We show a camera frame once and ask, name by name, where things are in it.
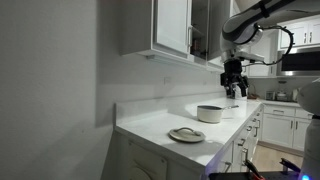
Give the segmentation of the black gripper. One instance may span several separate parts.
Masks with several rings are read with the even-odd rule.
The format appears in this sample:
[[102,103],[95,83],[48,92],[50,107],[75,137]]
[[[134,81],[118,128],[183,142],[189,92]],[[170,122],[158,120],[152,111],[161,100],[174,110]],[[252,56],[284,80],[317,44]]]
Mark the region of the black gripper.
[[247,95],[248,78],[242,76],[242,64],[238,59],[228,61],[224,64],[224,72],[220,75],[220,84],[225,88],[228,97],[235,96],[234,87],[240,88],[241,96]]

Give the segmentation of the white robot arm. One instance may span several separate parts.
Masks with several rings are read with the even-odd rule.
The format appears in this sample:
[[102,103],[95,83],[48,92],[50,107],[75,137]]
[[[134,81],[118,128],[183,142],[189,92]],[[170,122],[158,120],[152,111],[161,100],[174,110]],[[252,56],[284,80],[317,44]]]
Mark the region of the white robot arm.
[[[249,84],[248,78],[241,75],[242,61],[249,60],[250,65],[262,64],[270,66],[271,64],[280,63],[289,55],[294,45],[293,33],[280,25],[262,27],[258,24],[263,18],[269,18],[272,14],[287,10],[317,12],[319,10],[319,0],[260,0],[224,22],[220,34],[220,49],[224,72],[220,75],[220,83],[226,90],[228,98],[235,98],[235,86],[240,88],[242,97],[246,96]],[[243,46],[250,46],[255,41],[259,41],[263,31],[270,29],[282,30],[289,36],[288,49],[280,59],[270,64],[257,56],[252,58],[241,56],[241,48]]]

